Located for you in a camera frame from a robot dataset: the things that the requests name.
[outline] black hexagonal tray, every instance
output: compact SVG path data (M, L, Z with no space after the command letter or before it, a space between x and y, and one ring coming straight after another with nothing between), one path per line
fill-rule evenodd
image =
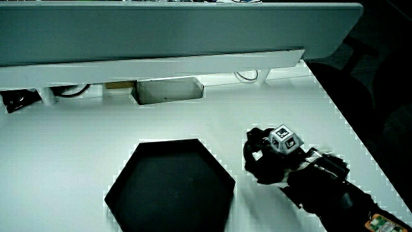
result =
M122 231L224 231L235 181L198 139L140 143L105 197Z

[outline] white table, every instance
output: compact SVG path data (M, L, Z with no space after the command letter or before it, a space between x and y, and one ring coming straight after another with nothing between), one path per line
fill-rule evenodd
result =
M104 197L139 142L199 138L236 179L227 231L324 231L275 186L243 169L246 132L286 124L333 148L349 180L412 225L412 214L309 69L213 85L202 99L139 106L129 95L33 104L0 114L0 231L118 231Z

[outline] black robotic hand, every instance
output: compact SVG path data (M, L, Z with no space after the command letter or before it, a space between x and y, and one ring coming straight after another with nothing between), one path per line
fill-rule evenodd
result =
M273 128L265 131L253 128L247 133L248 141L243 147L245 169L257 178L260 184L281 182L285 176L284 156L272 149L265 140ZM253 153L262 151L262 156L256 160Z
M380 209L369 194L346 181L349 169L343 160L320 154L314 148L307 153L301 148L289 155L278 153L268 141L271 131L273 128L253 128L247 132L248 141L243 147L245 169L258 183L278 183L287 174L288 186L281 190L297 207L316 214L328 232L372 231L365 223L376 213L412 232L407 224ZM262 157L256 160L253 153L258 151ZM318 158L307 162L315 155Z

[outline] white cube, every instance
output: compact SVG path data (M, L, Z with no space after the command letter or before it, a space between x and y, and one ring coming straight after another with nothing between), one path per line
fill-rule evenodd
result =
M275 151L285 155L303 145L303 141L284 124L271 131L268 139Z

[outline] cable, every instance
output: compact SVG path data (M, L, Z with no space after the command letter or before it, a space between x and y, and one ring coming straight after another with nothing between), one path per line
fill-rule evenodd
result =
M77 97L80 94L84 93L89 87L90 87L90 84L87 84L87 85L85 85L85 87L81 91L79 91L77 93L72 93L72 94L61 94L61 93L56 94L55 93L55 96L58 96L58 97Z
M246 80L246 81L256 81L256 80L258 79L258 77L259 77L259 72L258 72L257 70L255 70L255 72L256 72L256 76L255 76L255 78L253 78L253 79L246 78L246 77L240 75L239 72L235 72L235 75L238 74L242 79L244 79L244 80Z
M244 1L244 0L235 1L235 0L232 0L232 2L234 2L234 3L261 3L262 0L258 0L258 1Z

